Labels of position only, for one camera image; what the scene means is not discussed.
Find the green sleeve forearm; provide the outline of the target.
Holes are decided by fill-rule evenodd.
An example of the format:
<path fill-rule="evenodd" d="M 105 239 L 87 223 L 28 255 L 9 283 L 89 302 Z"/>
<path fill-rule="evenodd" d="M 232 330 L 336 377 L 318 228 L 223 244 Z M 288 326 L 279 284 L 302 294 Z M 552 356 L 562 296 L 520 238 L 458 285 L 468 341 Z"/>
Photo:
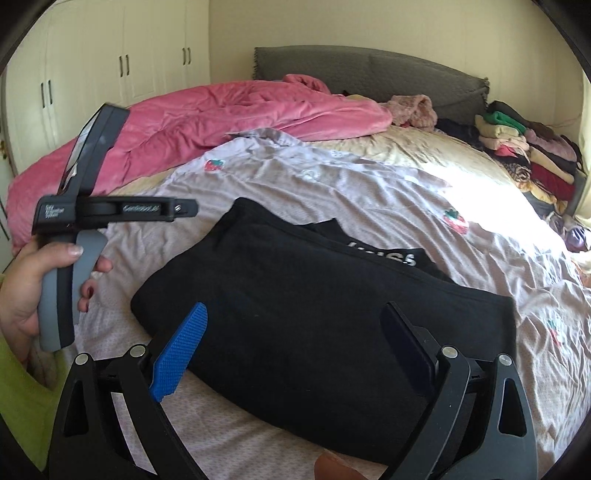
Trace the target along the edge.
<path fill-rule="evenodd" d="M 30 374 L 1 338 L 1 416 L 16 443 L 42 471 L 69 367 L 62 352 L 32 350 Z"/>

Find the person's left hand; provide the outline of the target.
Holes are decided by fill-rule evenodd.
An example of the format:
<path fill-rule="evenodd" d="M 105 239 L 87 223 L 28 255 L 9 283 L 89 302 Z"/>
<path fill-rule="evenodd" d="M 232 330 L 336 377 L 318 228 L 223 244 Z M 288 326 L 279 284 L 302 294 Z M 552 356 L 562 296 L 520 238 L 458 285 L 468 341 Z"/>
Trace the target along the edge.
<path fill-rule="evenodd" d="M 76 244 L 40 246 L 33 238 L 7 269 L 1 284 L 1 334 L 21 365 L 27 365 L 33 340 L 39 335 L 37 307 L 44 276 L 73 265 L 82 253 Z"/>

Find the person's right hand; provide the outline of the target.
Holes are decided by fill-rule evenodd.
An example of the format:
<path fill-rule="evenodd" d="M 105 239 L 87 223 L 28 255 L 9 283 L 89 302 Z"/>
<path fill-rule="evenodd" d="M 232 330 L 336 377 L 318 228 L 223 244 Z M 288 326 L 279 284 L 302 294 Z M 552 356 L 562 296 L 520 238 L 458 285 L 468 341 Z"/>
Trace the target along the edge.
<path fill-rule="evenodd" d="M 314 473 L 315 480 L 366 480 L 358 470 L 331 452 L 324 452 L 315 460 Z"/>

